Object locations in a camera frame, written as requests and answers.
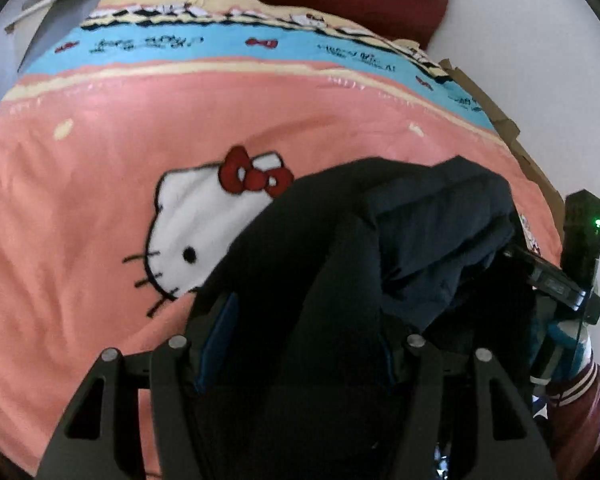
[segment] small bow print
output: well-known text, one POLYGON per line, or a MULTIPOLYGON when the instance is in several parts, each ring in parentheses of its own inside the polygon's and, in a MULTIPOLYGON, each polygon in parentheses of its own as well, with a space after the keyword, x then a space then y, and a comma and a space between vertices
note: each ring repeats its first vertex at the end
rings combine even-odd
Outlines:
POLYGON ((68 43, 65 43, 64 45, 57 47, 54 50, 54 53, 57 54, 58 52, 62 52, 63 50, 68 50, 69 48, 73 48, 78 43, 80 43, 80 41, 69 41, 68 43))
POLYGON ((266 48, 276 48, 278 46, 278 40, 256 40, 255 38, 249 38, 244 43, 249 46, 262 45, 266 48))
POLYGON ((422 79, 420 79, 418 76, 416 76, 416 81, 418 83, 420 83, 422 86, 426 86, 429 90, 431 90, 433 92, 433 86, 431 86, 429 83, 427 83, 426 81, 423 81, 422 79))
POLYGON ((245 191, 264 190, 270 197, 277 198, 293 182, 294 176, 287 168, 266 171, 254 168, 247 150, 234 146, 220 165, 218 179, 227 193, 240 195, 245 191))

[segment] red sleeve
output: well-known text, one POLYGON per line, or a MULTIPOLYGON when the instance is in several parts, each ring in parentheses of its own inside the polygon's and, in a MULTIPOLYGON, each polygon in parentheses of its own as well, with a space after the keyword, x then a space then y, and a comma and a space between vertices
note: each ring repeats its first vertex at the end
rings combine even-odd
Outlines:
POLYGON ((549 384, 549 449, 558 478, 574 480, 600 444, 600 365, 590 362, 567 383, 549 384))

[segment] striped cuff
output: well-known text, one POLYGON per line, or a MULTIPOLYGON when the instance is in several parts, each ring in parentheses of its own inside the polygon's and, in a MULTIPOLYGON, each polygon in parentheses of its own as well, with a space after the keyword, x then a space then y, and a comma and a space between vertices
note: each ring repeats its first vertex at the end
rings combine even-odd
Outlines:
POLYGON ((600 365, 596 364, 592 359, 571 381, 557 384, 549 383, 546 388, 549 403, 554 407, 558 407, 575 402, 589 391, 596 383, 599 375, 600 365))

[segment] hello kitty blanket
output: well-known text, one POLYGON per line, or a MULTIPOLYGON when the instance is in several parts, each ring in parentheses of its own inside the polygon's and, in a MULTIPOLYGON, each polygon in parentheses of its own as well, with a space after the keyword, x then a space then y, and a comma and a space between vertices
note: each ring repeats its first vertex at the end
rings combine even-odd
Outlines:
MULTIPOLYGON (((99 352, 153 349, 295 178, 462 155, 560 241, 475 101, 407 40, 257 0, 102 0, 0 104, 0 450, 35 473, 99 352)), ((141 397, 149 476, 159 468, 141 397)))

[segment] black jacket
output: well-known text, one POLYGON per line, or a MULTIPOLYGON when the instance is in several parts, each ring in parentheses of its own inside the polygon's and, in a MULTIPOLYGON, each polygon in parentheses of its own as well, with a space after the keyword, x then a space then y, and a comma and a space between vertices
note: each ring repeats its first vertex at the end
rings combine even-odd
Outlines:
MULTIPOLYGON (((218 477, 378 478, 404 415, 382 316, 461 326, 453 316, 471 295, 458 292, 484 279, 515 217, 506 180, 459 157, 432 168, 371 158, 295 181, 237 237, 192 311, 225 290, 240 299, 219 386, 198 409, 218 477)), ((477 311, 517 317, 491 300, 477 311)), ((497 342, 488 317, 472 322, 497 342)), ((442 325, 436 344, 453 339, 442 325)))

